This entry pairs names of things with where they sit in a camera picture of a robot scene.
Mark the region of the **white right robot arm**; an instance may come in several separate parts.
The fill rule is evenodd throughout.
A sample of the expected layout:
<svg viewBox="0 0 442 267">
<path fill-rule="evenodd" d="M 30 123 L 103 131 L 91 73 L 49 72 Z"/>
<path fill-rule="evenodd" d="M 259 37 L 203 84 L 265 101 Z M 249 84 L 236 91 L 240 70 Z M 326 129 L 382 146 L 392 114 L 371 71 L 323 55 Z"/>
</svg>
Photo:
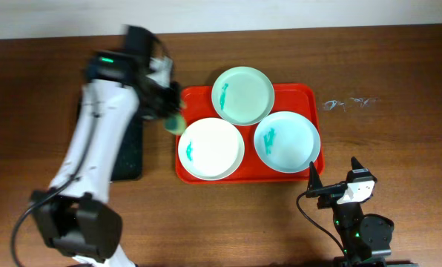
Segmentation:
<svg viewBox="0 0 442 267">
<path fill-rule="evenodd" d="M 340 235 L 334 239 L 343 255 L 334 266 L 385 266 L 392 253 L 392 220 L 378 214 L 364 214 L 361 205 L 372 197 L 377 178 L 359 161 L 351 158 L 346 179 L 324 186 L 314 164 L 309 164 L 309 182 L 304 197 L 317 199 L 319 209 L 330 208 L 333 224 Z"/>
</svg>

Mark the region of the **green yellow sponge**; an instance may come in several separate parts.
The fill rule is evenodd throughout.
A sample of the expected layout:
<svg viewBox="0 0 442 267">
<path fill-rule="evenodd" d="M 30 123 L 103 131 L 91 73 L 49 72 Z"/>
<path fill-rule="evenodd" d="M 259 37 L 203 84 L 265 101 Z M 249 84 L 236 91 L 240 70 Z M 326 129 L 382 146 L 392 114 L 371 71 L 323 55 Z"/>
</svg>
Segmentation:
<svg viewBox="0 0 442 267">
<path fill-rule="evenodd" d="M 180 136 L 187 128 L 185 118 L 180 114 L 168 117 L 164 122 L 165 130 L 173 135 Z"/>
</svg>

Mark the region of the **white plate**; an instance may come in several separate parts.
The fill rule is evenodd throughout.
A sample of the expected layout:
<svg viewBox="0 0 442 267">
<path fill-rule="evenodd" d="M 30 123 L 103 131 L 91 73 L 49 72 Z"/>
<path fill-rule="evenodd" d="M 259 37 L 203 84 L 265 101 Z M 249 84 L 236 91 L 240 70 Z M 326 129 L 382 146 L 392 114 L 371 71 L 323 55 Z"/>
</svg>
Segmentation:
<svg viewBox="0 0 442 267">
<path fill-rule="evenodd" d="M 192 176 L 217 181 L 233 174 L 241 165 L 245 143 L 240 131 L 220 118 L 191 123 L 179 138 L 178 160 Z"/>
</svg>

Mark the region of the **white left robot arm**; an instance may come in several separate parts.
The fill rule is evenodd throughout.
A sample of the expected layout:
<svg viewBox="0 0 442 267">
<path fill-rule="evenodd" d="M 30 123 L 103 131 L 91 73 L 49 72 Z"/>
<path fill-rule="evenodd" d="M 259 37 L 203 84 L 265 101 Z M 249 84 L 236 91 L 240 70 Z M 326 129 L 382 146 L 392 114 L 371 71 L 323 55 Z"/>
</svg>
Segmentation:
<svg viewBox="0 0 442 267">
<path fill-rule="evenodd" d="M 90 60 L 65 160 L 21 216 L 33 217 L 48 248 L 81 266 L 134 265 L 120 244 L 122 218 L 108 207 L 109 187 L 131 126 L 179 116 L 173 69 L 167 53 L 101 51 Z"/>
</svg>

